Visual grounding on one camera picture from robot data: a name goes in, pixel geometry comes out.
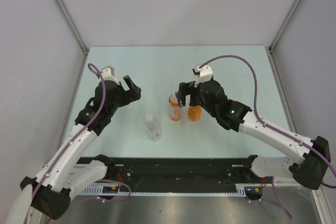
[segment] red wire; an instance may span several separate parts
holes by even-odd
[[[265,180],[264,178],[260,178],[260,180],[261,180],[261,183],[262,183],[262,184],[265,184],[265,185],[263,185],[262,188],[265,188],[265,187],[267,186],[267,182],[266,182],[266,180]]]

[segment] table surface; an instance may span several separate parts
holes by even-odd
[[[98,68],[111,65],[115,75],[129,75],[142,89],[141,99],[119,108],[111,123],[84,152],[84,157],[104,154],[111,157],[232,158],[251,154],[284,156],[276,149],[247,135],[227,131],[204,110],[201,119],[192,122],[183,108],[182,119],[169,118],[168,98],[180,82],[196,80],[192,68],[219,55],[238,55],[247,59],[258,78],[258,112],[284,129],[288,125],[268,57],[263,46],[163,46],[163,47],[92,47],[87,63]],[[229,99],[253,106],[254,82],[249,68],[237,59],[210,63],[217,80]],[[88,99],[94,95],[97,78],[86,67],[80,82],[67,127]],[[161,139],[152,142],[145,132],[144,116],[152,113],[162,127]]]

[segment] gray wall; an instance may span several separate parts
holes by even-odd
[[[275,49],[299,133],[329,140],[336,164],[336,0],[304,0]],[[326,182],[336,184],[329,172]],[[336,206],[336,190],[328,194]]]
[[[55,151],[83,62],[53,0],[0,0],[0,223]]]

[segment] reflective floor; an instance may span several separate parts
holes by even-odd
[[[275,199],[271,187],[263,198]],[[121,203],[102,203],[95,199],[72,203],[72,208],[52,224],[315,224],[321,223],[310,190],[279,187],[279,196],[293,216],[287,219],[282,210],[267,202],[249,204],[234,197],[156,197],[133,196]]]

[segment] plastic bottle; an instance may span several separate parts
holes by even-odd
[[[202,114],[202,107],[197,105],[197,106],[189,106],[188,109],[188,118],[190,121],[197,121],[201,118]]]
[[[147,136],[153,141],[159,140],[161,137],[161,126],[158,120],[152,114],[146,114],[145,123]]]
[[[176,93],[178,90],[174,90],[173,93],[169,97],[169,117],[173,121],[178,121],[182,117],[182,110],[179,106],[179,101],[176,98]]]

